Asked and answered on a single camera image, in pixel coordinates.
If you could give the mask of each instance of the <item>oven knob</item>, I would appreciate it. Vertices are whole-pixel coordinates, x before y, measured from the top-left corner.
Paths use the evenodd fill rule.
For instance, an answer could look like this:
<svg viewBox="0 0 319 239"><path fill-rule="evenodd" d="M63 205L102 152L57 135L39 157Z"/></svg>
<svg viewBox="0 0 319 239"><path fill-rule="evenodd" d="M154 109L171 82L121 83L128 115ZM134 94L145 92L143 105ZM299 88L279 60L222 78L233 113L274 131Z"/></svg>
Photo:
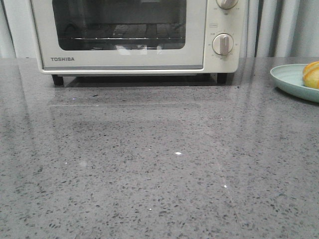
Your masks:
<svg viewBox="0 0 319 239"><path fill-rule="evenodd" d="M216 1L219 7L222 9L231 9L238 2L238 0L216 0Z"/></svg>
<svg viewBox="0 0 319 239"><path fill-rule="evenodd" d="M228 53L233 49L234 40L231 35L226 33L220 34L213 40L213 50L222 56L228 55Z"/></svg>

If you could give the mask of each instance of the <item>white toaster oven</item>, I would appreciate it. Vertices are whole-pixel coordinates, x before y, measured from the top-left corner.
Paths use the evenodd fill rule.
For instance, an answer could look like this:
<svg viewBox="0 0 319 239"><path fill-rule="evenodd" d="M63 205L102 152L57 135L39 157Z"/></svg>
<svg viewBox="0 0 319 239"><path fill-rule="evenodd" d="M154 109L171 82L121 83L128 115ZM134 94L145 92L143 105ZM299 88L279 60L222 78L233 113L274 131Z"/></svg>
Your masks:
<svg viewBox="0 0 319 239"><path fill-rule="evenodd" d="M42 73L230 73L245 0L30 0Z"/></svg>

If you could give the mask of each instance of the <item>oven window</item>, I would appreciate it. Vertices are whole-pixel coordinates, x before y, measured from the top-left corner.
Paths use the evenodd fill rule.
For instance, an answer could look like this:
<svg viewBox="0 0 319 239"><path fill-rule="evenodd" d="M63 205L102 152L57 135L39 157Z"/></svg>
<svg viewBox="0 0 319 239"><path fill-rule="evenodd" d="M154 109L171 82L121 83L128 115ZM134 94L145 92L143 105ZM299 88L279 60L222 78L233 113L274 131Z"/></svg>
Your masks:
<svg viewBox="0 0 319 239"><path fill-rule="evenodd" d="M73 50L181 49L186 0L53 0L58 42Z"/></svg>

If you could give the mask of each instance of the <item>oven foot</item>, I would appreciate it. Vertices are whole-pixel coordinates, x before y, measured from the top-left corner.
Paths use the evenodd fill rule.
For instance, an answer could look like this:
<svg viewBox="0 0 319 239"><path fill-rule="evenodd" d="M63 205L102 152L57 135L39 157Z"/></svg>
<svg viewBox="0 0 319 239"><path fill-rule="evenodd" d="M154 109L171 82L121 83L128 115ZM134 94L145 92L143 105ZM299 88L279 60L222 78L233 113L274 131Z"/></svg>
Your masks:
<svg viewBox="0 0 319 239"><path fill-rule="evenodd" d="M217 74L217 83L225 84L227 81L227 73L218 73Z"/></svg>
<svg viewBox="0 0 319 239"><path fill-rule="evenodd" d="M63 77L58 75L52 75L53 83L55 86L63 86Z"/></svg>

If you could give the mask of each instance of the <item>light blue plate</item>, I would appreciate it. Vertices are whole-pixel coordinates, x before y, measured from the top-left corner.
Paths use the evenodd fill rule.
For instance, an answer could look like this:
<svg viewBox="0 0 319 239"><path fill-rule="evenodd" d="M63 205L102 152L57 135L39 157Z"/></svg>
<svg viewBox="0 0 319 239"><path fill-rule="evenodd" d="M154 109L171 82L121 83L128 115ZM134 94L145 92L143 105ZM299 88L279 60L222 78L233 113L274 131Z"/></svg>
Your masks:
<svg viewBox="0 0 319 239"><path fill-rule="evenodd" d="M303 83L303 69L307 64L292 64L277 66L270 74L275 84L281 90L304 100L319 103L319 90L305 87Z"/></svg>

